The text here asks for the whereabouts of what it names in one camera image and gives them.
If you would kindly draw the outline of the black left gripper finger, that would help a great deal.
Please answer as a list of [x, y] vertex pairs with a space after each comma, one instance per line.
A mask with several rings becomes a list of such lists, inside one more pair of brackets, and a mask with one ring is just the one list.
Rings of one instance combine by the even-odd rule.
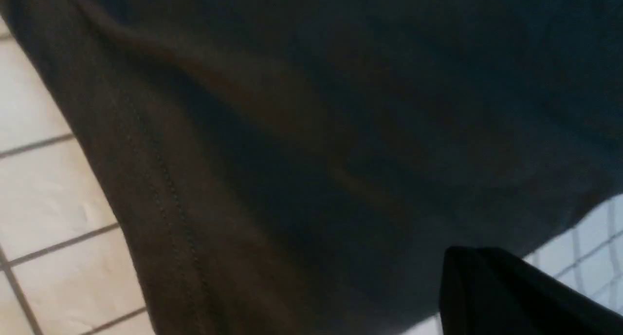
[[445, 335], [620, 335], [623, 318], [500, 248], [443, 257]]

